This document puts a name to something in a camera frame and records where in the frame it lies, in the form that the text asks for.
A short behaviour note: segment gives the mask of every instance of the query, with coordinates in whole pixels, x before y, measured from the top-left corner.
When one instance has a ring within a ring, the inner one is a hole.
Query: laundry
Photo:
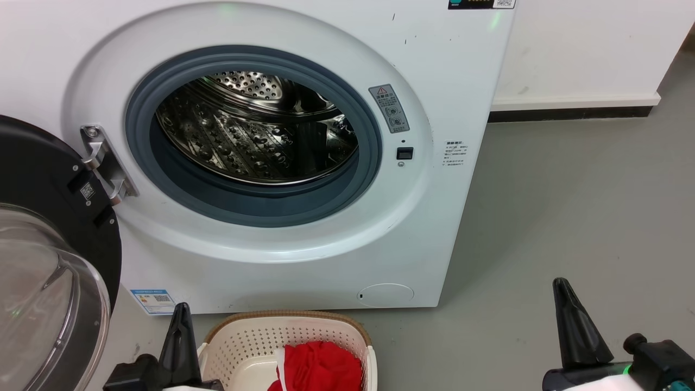
[[[268,391],[360,391],[362,364],[333,342],[286,345],[275,351],[278,380]]]

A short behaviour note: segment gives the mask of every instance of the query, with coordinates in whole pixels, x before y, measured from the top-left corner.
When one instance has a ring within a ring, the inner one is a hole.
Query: gray floor
[[[488,126],[440,306],[344,311],[372,336],[380,390],[539,390],[560,365],[557,276],[618,359],[633,332],[695,354],[694,55],[660,93],[649,118]],[[124,312],[90,389],[161,346],[167,319]],[[221,318],[196,317],[198,340]]]

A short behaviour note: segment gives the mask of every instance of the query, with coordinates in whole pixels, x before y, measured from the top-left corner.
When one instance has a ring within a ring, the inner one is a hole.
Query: brown basket rim
[[[273,317],[305,317],[305,318],[319,318],[319,319],[329,319],[334,321],[342,321],[347,323],[357,329],[359,334],[364,339],[364,343],[367,346],[372,346],[372,340],[369,338],[369,334],[364,327],[353,318],[342,315],[334,314],[333,312],[324,311],[301,311],[301,310],[268,310],[268,311],[254,311],[254,312],[241,312],[239,314],[234,314],[227,317],[225,320],[221,321],[220,324],[215,326],[208,335],[205,337],[205,343],[209,344],[215,335],[222,330],[223,327],[230,324],[233,321],[240,321],[243,319],[253,319],[253,318],[273,318]]]

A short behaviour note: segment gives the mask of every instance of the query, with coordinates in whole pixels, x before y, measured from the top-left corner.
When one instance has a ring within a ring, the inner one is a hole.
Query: metal hinge
[[[82,162],[97,174],[111,204],[118,205],[124,197],[137,196],[138,190],[121,166],[104,130],[99,125],[85,125],[80,128],[80,137],[90,153]]]

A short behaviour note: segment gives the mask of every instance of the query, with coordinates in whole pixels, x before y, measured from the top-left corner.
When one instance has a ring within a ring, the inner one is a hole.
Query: laundry basket
[[[225,391],[267,391],[277,380],[274,350],[330,341],[362,362],[362,391],[377,389],[377,359],[364,328],[344,315],[317,311],[260,311],[232,315],[198,348],[203,380]]]

